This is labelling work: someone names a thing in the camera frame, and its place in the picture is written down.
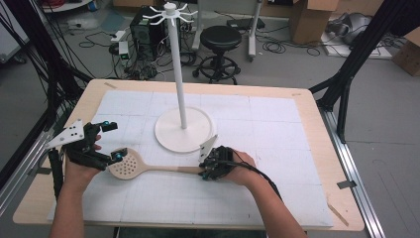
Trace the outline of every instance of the power strip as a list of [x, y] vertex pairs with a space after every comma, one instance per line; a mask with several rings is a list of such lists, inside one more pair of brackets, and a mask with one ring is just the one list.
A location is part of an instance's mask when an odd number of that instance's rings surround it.
[[118, 43], [118, 42], [120, 42], [121, 41], [121, 39], [123, 39], [124, 38], [124, 36], [126, 36], [126, 31], [118, 31], [116, 34], [115, 34], [115, 38], [111, 38], [111, 42], [112, 43]]

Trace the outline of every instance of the wrist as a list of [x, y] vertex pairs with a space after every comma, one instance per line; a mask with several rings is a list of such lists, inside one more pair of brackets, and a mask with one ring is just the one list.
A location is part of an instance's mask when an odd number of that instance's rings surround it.
[[259, 185], [261, 185], [262, 182], [266, 182], [266, 180], [259, 174], [250, 171], [247, 175], [247, 178], [244, 181], [244, 186], [248, 190], [252, 190], [254, 189], [254, 187], [258, 187]]

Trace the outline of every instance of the cardboard box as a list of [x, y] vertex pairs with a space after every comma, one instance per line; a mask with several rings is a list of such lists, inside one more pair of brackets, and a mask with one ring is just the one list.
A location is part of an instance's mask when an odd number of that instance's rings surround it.
[[412, 76], [420, 75], [420, 27], [405, 36], [407, 43], [392, 58]]
[[268, 4], [268, 0], [263, 0], [260, 15], [266, 17], [289, 18], [291, 14], [291, 8], [291, 6]]
[[160, 6], [163, 4], [161, 0], [113, 0], [116, 7], [141, 7], [146, 6]]
[[338, 3], [339, 0], [296, 0], [289, 18], [291, 41], [300, 45], [318, 45]]

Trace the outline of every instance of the white pole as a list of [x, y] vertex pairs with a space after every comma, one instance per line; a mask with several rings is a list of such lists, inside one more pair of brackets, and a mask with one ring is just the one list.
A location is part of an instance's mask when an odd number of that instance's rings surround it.
[[[166, 14], [171, 15], [172, 11], [170, 10], [173, 10], [173, 9], [167, 9], [166, 5], [168, 5], [168, 3], [164, 5]], [[167, 28], [169, 29], [170, 50], [172, 53], [173, 71], [175, 74], [176, 93], [178, 96], [179, 114], [181, 117], [181, 128], [186, 129], [187, 125], [186, 125], [186, 115], [185, 115], [185, 102], [184, 102], [183, 87], [182, 87], [181, 57], [179, 54], [179, 41], [178, 41], [178, 32], [176, 29], [176, 19], [173, 19], [173, 18], [168, 19]]]

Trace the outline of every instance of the white mug tree stand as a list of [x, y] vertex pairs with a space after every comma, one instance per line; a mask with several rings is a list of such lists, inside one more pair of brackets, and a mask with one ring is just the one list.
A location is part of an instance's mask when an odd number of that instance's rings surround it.
[[158, 11], [151, 7], [158, 14], [144, 16], [148, 19], [161, 17], [156, 23], [158, 25], [164, 20], [170, 20], [167, 24], [172, 54], [173, 71], [176, 83], [178, 108], [163, 113], [155, 126], [155, 135], [162, 146], [177, 153], [190, 153], [200, 149], [200, 144], [209, 140], [215, 134], [215, 127], [211, 118], [202, 110], [194, 107], [185, 107], [184, 93], [182, 86], [182, 72], [178, 44], [178, 32], [175, 19], [179, 18], [184, 22], [192, 22], [184, 19], [182, 15], [191, 16], [193, 13], [182, 13], [186, 8], [185, 4], [181, 9], [176, 9], [173, 3], [164, 4], [164, 11]]

